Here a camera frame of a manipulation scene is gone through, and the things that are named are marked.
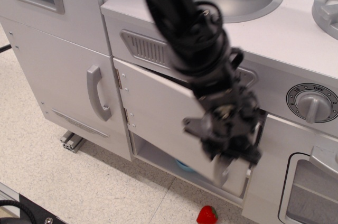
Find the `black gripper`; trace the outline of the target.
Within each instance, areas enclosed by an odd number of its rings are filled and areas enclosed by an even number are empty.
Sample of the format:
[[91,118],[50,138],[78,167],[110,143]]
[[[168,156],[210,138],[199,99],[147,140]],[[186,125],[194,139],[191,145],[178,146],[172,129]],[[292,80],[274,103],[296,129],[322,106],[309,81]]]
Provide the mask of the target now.
[[238,77],[192,85],[192,90],[205,113],[202,118],[183,119],[184,130],[200,139],[208,159],[224,155],[257,165],[261,153],[251,142],[259,122],[255,94]]

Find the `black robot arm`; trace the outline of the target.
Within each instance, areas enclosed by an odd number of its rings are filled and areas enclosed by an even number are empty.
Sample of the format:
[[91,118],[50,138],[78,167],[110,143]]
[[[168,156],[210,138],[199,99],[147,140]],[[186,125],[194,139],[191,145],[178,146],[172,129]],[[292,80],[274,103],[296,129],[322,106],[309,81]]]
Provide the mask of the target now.
[[250,138],[259,122],[259,105],[236,76],[243,51],[230,46],[219,8],[209,1],[145,1],[173,50],[170,68],[187,80],[205,111],[200,119],[185,118],[185,131],[200,139],[210,159],[257,164],[261,154]]

